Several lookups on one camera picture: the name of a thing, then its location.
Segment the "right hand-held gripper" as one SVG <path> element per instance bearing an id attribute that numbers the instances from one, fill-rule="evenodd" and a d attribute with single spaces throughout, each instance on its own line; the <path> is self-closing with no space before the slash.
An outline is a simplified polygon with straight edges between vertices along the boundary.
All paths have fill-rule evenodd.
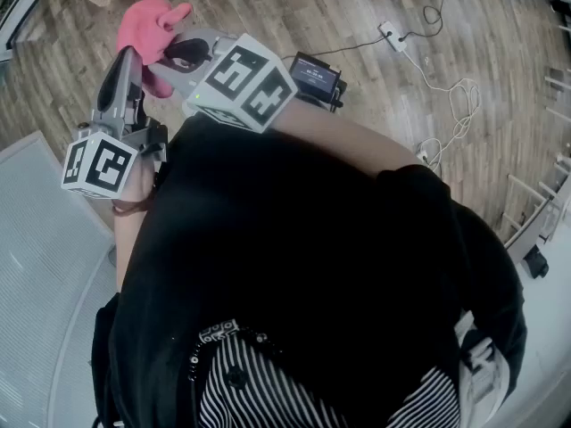
<path id="1" fill-rule="evenodd" d="M 248 34 L 234 38 L 216 29 L 192 29 L 170 47 L 210 52 L 212 60 L 165 57 L 150 64 L 149 93 L 169 98 L 177 91 L 188 110 L 220 124 L 263 133 L 298 93 L 279 57 Z"/>

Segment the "pink cloth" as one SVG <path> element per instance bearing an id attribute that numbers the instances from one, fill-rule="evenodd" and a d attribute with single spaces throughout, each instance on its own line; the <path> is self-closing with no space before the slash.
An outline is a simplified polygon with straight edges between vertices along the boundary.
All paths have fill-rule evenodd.
<path id="1" fill-rule="evenodd" d="M 142 60 L 142 83 L 157 98 L 169 98 L 173 86 L 152 73 L 148 66 L 164 57 L 164 51 L 177 36 L 174 26 L 193 10 L 190 3 L 172 6 L 166 0 L 142 0 L 123 15 L 117 36 L 117 51 L 132 46 Z"/>

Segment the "black white striped garment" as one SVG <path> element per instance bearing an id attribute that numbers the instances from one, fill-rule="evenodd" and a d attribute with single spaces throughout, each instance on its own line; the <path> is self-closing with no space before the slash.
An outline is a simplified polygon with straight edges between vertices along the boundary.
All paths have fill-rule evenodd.
<path id="1" fill-rule="evenodd" d="M 200 401 L 200 428 L 361 428 L 236 337 L 217 348 Z M 387 421 L 364 428 L 460 428 L 451 379 L 434 367 Z"/>

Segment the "person's left forearm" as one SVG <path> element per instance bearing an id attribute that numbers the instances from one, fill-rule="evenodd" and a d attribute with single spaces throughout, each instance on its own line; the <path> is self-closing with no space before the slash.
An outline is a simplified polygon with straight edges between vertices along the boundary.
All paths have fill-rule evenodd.
<path id="1" fill-rule="evenodd" d="M 155 178 L 154 163 L 151 159 L 137 156 L 128 174 L 121 196 L 113 206 L 114 236 L 116 245 L 116 285 L 121 291 L 128 263 L 146 211 L 134 210 L 150 197 Z"/>

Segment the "person's black shirt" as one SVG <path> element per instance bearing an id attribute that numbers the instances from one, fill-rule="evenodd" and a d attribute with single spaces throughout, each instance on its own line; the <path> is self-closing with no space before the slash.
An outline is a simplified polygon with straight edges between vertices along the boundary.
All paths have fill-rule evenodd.
<path id="1" fill-rule="evenodd" d="M 387 421 L 434 367 L 459 400 L 454 327 L 468 311 L 509 364 L 506 399 L 517 386 L 517 271 L 428 168 L 371 177 L 297 138 L 197 115 L 145 211 L 121 291 L 95 320 L 103 428 L 200 428 L 212 359 L 232 337 L 357 427 Z"/>

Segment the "black caster wheel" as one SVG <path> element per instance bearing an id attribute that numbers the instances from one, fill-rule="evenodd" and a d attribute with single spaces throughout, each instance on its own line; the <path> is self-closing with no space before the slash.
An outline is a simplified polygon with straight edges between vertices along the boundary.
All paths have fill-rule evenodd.
<path id="1" fill-rule="evenodd" d="M 527 274 L 533 278 L 544 278 L 549 272 L 549 264 L 547 259 L 541 253 L 537 245 L 524 256 L 523 267 Z"/>

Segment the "white printed garment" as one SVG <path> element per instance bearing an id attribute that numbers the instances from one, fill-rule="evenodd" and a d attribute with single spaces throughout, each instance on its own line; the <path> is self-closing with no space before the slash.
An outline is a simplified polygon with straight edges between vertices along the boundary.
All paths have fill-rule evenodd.
<path id="1" fill-rule="evenodd" d="M 471 311 L 463 313 L 454 330 L 461 352 L 459 428 L 483 428 L 508 395 L 509 364 L 490 337 L 476 338 L 480 332 Z"/>

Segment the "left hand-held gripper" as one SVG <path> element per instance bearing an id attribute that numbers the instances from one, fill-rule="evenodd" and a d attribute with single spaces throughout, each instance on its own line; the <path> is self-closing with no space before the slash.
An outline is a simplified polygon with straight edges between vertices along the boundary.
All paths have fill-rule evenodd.
<path id="1" fill-rule="evenodd" d="M 168 129 L 129 98 L 135 51 L 119 51 L 100 86 L 96 109 L 67 149 L 61 188 L 93 199 L 120 197 L 138 156 L 167 160 Z"/>

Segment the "frosted glass panel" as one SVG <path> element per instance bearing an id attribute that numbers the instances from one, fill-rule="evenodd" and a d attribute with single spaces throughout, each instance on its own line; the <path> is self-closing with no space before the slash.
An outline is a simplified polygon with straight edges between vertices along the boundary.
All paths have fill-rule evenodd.
<path id="1" fill-rule="evenodd" d="M 0 151 L 0 428 L 91 428 L 95 316 L 114 294 L 112 232 L 60 187 L 35 132 Z"/>

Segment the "person's right forearm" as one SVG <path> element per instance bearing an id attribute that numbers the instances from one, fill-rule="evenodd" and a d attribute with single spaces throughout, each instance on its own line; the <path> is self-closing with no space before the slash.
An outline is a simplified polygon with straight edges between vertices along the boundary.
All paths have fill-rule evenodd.
<path id="1" fill-rule="evenodd" d="M 418 165 L 406 147 L 351 120 L 293 99 L 277 115 L 272 127 L 318 147 L 374 177 L 385 170 Z"/>

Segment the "black display screen with stand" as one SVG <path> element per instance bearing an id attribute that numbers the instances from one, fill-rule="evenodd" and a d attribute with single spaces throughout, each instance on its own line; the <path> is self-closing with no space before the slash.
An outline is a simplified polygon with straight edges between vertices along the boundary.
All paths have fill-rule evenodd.
<path id="1" fill-rule="evenodd" d="M 298 87 L 296 97 L 300 100 L 332 113 L 343 108 L 347 83 L 341 79 L 341 72 L 333 70 L 328 63 L 298 52 L 289 73 Z"/>

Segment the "white desk frame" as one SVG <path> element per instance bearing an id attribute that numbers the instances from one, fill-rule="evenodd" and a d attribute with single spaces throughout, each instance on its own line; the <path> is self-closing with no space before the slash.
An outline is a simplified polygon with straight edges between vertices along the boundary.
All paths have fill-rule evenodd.
<path id="1" fill-rule="evenodd" d="M 571 218 L 571 144 L 556 155 L 546 182 L 531 186 L 508 175 L 501 222 L 509 227 L 504 246 L 512 261 L 520 263 L 540 240 L 551 240 L 567 217 Z"/>

